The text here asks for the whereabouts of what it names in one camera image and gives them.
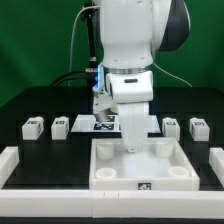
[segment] black motor cap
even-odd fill
[[[190,21],[184,0],[172,0],[167,27],[159,51],[174,51],[190,33]]]

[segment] black table surface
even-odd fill
[[[0,152],[6,146],[18,146],[20,163],[3,189],[88,189],[92,138],[114,138],[120,137],[120,134],[69,133],[66,141],[52,141],[50,128],[54,119],[67,116],[72,127],[78,114],[91,114],[91,100],[87,88],[84,87],[29,88],[4,105],[0,109]],[[180,145],[200,177],[200,190],[222,191],[223,187],[208,164],[208,159],[211,147],[224,147],[224,93],[211,88],[154,88],[150,114],[157,115],[160,127],[163,118],[177,119],[181,127]],[[28,118],[36,116],[44,118],[44,132],[37,141],[23,141],[22,125]],[[208,123],[209,142],[193,141],[189,133],[189,122],[193,117],[203,118]],[[57,223],[60,219],[48,221]],[[76,221],[115,223],[118,220]],[[127,222],[149,223],[146,219],[135,221]],[[178,220],[166,221],[180,223]],[[164,220],[154,220],[153,223],[164,223]]]

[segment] printed label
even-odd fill
[[[27,124],[37,124],[38,121],[29,121]]]
[[[107,118],[106,122],[114,122],[114,121],[115,121],[115,116],[113,116],[113,115],[108,115],[107,117],[108,117],[108,118]]]
[[[55,124],[64,124],[64,121],[56,121]]]
[[[152,187],[151,183],[139,183],[138,190],[140,191],[150,191]]]
[[[166,122],[167,125],[176,125],[175,122]]]
[[[95,131],[113,131],[114,130],[114,124],[100,124],[100,123],[96,123],[94,125],[94,129]]]
[[[203,122],[194,122],[195,126],[205,126]]]
[[[40,124],[38,125],[38,133],[39,133],[39,134],[41,133],[41,127],[40,127]]]

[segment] green backdrop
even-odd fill
[[[25,88],[45,86],[69,68],[74,19],[88,0],[0,0],[0,106]],[[156,63],[193,86],[224,91],[224,1],[186,0],[191,35]],[[88,66],[87,30],[79,22],[75,69]],[[155,86],[185,86],[154,69]]]

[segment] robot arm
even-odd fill
[[[147,140],[150,66],[156,50],[174,50],[187,38],[189,16],[183,0],[95,0],[100,6],[104,59],[99,66],[94,114],[103,122],[117,108],[124,146],[135,152]]]

